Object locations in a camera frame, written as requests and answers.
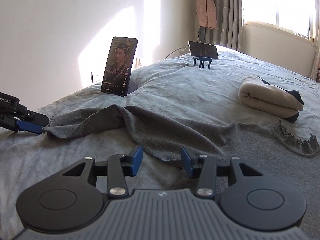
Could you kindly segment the grey knit sweater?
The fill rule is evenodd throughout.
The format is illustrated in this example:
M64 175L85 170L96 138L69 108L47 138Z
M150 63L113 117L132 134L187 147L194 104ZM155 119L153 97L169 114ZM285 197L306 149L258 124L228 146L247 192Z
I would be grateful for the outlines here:
M319 189L319 142L315 135L295 138L282 121L218 126L189 119L170 118L138 106L88 108L53 117L46 132L60 139L126 128L133 141L153 157L180 165L183 147L219 160L240 157L293 183L301 189Z

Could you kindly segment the blue folding phone stand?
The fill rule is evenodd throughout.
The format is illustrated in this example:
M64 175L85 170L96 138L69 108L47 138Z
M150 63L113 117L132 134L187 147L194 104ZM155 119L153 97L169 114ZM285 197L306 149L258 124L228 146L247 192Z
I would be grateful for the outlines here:
M213 59L210 57L202 57L202 56L199 56L199 57L194 56L193 59L194 59L194 62L193 62L194 67L196 66L197 61L199 61L199 68L204 68L204 64L208 63L207 69L210 69L211 63L213 61Z

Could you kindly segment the light grey bed sheet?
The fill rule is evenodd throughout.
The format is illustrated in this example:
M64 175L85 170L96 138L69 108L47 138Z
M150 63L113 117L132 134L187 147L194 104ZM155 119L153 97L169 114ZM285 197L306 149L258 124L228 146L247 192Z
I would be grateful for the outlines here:
M194 67L189 55L167 59L134 70L131 78L138 89L125 97L104 94L96 84L43 106L39 112L55 117L86 108L138 106L169 118L219 127L239 122L268 126L278 118L252 109L238 98L242 80L259 76L270 84L300 92L302 112L295 123L283 123L289 133L302 140L319 135L317 82L225 47L219 47L218 54L209 70ZM1 129L1 238L11 239L23 228L15 205L24 189L85 156L101 161L133 146L125 128L71 140Z

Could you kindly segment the round dark phone stand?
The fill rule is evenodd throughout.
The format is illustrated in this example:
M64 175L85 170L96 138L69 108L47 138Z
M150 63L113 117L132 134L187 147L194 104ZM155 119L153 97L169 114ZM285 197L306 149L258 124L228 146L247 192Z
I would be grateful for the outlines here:
M135 81L130 80L128 89L127 89L127 94L130 94L138 89L138 84Z

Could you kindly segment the upright smartphone playing video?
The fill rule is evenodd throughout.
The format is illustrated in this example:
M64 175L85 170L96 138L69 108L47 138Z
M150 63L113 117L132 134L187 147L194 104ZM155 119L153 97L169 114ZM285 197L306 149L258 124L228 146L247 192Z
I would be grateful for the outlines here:
M118 96L127 95L137 44L136 38L118 36L112 38L101 82L101 92Z

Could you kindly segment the folded beige garment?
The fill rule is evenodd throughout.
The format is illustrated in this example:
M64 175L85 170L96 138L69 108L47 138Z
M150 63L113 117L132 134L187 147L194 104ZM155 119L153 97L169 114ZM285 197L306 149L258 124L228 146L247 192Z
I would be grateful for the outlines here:
M290 123L296 122L304 102L297 90L274 86L259 76L248 76L241 82L238 97L244 105L257 109Z

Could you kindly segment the landscape smartphone on stand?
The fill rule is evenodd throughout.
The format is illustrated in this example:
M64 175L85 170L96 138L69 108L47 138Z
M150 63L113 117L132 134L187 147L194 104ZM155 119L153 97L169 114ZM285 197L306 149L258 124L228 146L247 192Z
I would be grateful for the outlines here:
M208 57L211 59L219 58L215 45L195 41L189 41L188 44L191 56Z

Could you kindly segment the pink hanging jacket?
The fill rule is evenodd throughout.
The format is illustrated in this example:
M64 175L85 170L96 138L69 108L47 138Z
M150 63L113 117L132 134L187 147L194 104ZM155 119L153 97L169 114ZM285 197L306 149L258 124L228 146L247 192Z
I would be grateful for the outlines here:
M200 27L217 28L216 5L214 0L197 0L196 14Z

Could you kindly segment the grey star curtain left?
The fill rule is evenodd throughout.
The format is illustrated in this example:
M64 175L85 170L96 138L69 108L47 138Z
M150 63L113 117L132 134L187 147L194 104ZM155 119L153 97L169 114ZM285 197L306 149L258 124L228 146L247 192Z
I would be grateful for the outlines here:
M216 28L206 29L206 42L244 51L242 0L214 0Z

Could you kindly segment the grey star curtain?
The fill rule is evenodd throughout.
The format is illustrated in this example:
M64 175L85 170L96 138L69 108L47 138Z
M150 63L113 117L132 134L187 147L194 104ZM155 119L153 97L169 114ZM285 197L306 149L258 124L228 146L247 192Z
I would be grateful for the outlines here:
M216 28L206 29L206 42L244 51L242 0L214 0Z
M315 55L309 77L319 82L319 0L315 0Z

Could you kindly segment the window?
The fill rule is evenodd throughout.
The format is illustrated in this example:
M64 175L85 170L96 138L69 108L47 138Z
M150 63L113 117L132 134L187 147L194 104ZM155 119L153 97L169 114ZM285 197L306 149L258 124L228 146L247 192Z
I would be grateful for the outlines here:
M315 37L315 0L241 0L245 22L269 24L304 38Z

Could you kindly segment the grey star curtain right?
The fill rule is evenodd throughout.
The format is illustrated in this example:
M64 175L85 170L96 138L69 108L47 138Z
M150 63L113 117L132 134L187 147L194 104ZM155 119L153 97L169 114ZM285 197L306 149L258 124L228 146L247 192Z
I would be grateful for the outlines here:
M309 77L319 82L319 0L315 0L315 55Z

